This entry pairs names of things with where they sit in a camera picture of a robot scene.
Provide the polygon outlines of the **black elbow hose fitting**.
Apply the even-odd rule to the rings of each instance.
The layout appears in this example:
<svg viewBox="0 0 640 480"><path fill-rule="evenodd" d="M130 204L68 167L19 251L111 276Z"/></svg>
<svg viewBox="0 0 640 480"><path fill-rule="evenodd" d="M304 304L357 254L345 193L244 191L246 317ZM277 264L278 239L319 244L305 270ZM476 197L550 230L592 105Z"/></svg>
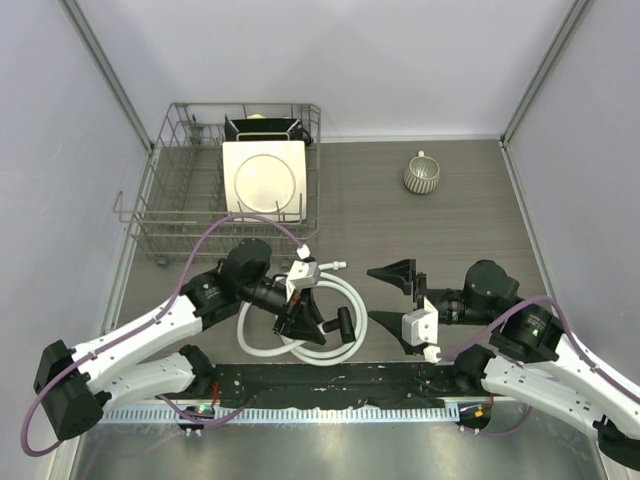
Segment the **black elbow hose fitting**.
<svg viewBox="0 0 640 480"><path fill-rule="evenodd" d="M338 331L343 344L350 344L356 341L356 333L352 322L350 311L347 307L337 309L337 317L333 320L322 323L322 331L325 334Z"/></svg>

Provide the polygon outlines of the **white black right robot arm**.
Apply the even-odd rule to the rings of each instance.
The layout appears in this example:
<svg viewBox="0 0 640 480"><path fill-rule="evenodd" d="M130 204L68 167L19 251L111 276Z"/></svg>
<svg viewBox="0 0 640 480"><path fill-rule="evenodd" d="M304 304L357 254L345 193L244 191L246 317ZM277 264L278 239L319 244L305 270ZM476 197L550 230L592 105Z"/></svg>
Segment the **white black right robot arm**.
<svg viewBox="0 0 640 480"><path fill-rule="evenodd" d="M518 281L492 260L475 262L459 289L429 288L413 259L367 274L414 301L409 313L369 314L406 354L448 362L465 394L520 401L595 440L611 460L639 468L638 385L577 338L553 298L522 298Z"/></svg>

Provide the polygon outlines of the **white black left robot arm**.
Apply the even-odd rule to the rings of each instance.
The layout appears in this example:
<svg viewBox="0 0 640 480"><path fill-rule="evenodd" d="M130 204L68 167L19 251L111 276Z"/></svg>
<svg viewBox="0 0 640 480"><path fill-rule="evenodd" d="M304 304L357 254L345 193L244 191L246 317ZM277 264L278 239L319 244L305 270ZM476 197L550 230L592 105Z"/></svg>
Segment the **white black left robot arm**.
<svg viewBox="0 0 640 480"><path fill-rule="evenodd" d="M321 267L307 247L285 277L268 277L271 247L245 239L211 270L183 282L153 310L108 334L69 347L56 340L41 354L34 391L59 441L75 438L121 404L169 393L208 389L214 369L187 345L159 361L150 356L198 335L253 305L276 317L282 334L320 344L323 320L313 300Z"/></svg>

